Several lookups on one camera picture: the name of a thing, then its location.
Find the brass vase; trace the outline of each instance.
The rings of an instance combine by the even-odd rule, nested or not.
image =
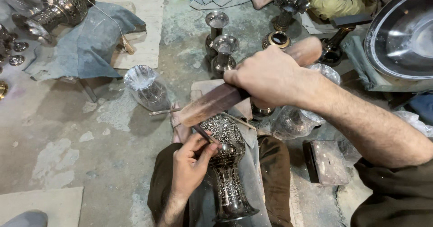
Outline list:
[[[204,130],[212,131],[212,136],[223,144],[220,152],[209,161],[217,180],[218,212],[215,222],[228,222],[243,219],[259,212],[246,199],[239,178],[238,163],[245,154],[245,141],[236,123],[223,114],[200,124]]]

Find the metal rod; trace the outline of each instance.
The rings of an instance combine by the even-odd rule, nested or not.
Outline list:
[[[236,118],[236,117],[234,117],[234,116],[231,116],[230,114],[227,114],[226,112],[221,112],[221,114],[227,115],[228,117],[234,119],[235,121],[237,121],[237,122],[239,122],[239,123],[241,123],[241,124],[243,124],[243,125],[246,125],[246,126],[248,126],[249,128],[251,128],[251,129],[257,130],[256,127],[254,127],[254,126],[252,126],[252,125],[250,125],[250,124],[244,122],[244,121],[241,120],[241,119],[238,119],[238,118]]]
[[[174,113],[174,112],[181,111],[181,110],[182,110],[182,108],[167,109],[167,110],[163,110],[163,111],[151,112],[151,113],[149,113],[149,115],[154,116],[154,115],[160,115],[160,114],[168,114],[168,113]]]

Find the engraved metal vase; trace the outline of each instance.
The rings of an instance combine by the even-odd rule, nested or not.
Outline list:
[[[286,49],[292,46],[292,41],[289,36],[287,36],[282,31],[273,31],[268,33],[262,39],[262,48],[266,49],[271,45],[276,45],[282,51],[286,51]]]
[[[52,42],[51,32],[59,25],[76,26],[87,15],[95,0],[41,0],[44,8],[30,17],[12,15],[15,25],[30,38],[41,43]]]
[[[212,75],[215,79],[222,79],[226,70],[236,68],[236,61],[232,53],[238,50],[239,42],[235,37],[224,34],[214,39],[213,48],[217,51],[218,56],[210,63]]]
[[[218,52],[213,49],[213,41],[217,36],[223,34],[223,28],[229,24],[229,17],[221,11],[213,11],[206,15],[206,24],[210,26],[210,34],[206,37],[204,46],[209,58],[212,61],[218,55]]]
[[[215,222],[243,219],[259,212],[246,199],[239,178],[238,163],[245,154],[245,142],[236,123],[223,114],[202,122],[200,127],[212,131],[223,144],[220,152],[209,161],[217,180],[218,212]]]

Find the silver vase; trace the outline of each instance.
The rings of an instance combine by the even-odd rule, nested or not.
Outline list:
[[[52,42],[51,32],[59,25],[76,26],[87,15],[95,0],[41,0],[44,8],[30,17],[12,15],[15,25],[31,39],[41,43]]]
[[[218,52],[213,49],[213,41],[217,36],[223,34],[223,28],[229,24],[229,17],[221,11],[213,11],[206,15],[206,24],[210,26],[210,34],[206,37],[204,47],[209,58],[212,61],[218,55]]]
[[[278,31],[288,30],[292,17],[298,12],[304,14],[310,7],[308,0],[275,0],[274,3],[280,7],[280,15],[274,23],[274,28]]]
[[[245,142],[236,123],[217,114],[202,122],[200,127],[212,131],[212,136],[223,144],[220,152],[209,161],[217,180],[218,212],[213,221],[234,221],[258,213],[246,199],[239,178],[238,163],[245,154]]]
[[[222,79],[226,70],[235,69],[236,61],[232,53],[239,48],[238,40],[230,35],[224,34],[214,39],[213,48],[218,56],[212,59],[210,67],[215,79]]]

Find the metal vase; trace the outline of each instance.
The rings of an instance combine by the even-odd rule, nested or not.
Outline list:
[[[95,0],[41,0],[44,8],[30,17],[14,14],[15,25],[30,38],[41,43],[52,42],[51,32],[59,25],[75,26],[87,15]]]
[[[322,55],[317,60],[321,64],[326,64],[330,67],[335,67],[341,63],[343,51],[341,51],[340,43],[343,39],[353,31],[355,27],[343,27],[331,38],[322,38]]]
[[[213,11],[206,15],[206,24],[210,26],[210,34],[206,37],[204,47],[208,55],[209,62],[218,55],[218,52],[213,49],[213,41],[217,36],[223,34],[223,28],[229,24],[229,17],[221,11]]]
[[[275,108],[265,108],[261,109],[257,107],[253,102],[251,102],[251,112],[252,112],[252,122],[257,123],[271,116],[275,111]]]
[[[276,45],[282,51],[286,51],[286,49],[292,45],[292,41],[284,32],[273,31],[268,33],[262,39],[263,50],[268,48],[270,45]]]
[[[275,30],[287,31],[289,29],[289,22],[296,12],[289,12],[284,8],[280,8],[281,12],[278,16],[278,20],[274,23]]]
[[[212,75],[215,79],[222,79],[226,70],[236,68],[236,61],[232,53],[238,50],[239,42],[233,36],[221,35],[214,39],[213,48],[218,56],[214,57],[210,63]]]
[[[245,142],[236,123],[229,117],[217,114],[200,124],[204,130],[223,144],[220,152],[209,161],[217,180],[218,212],[215,222],[243,219],[259,212],[246,199],[239,178],[238,163],[245,154]]]

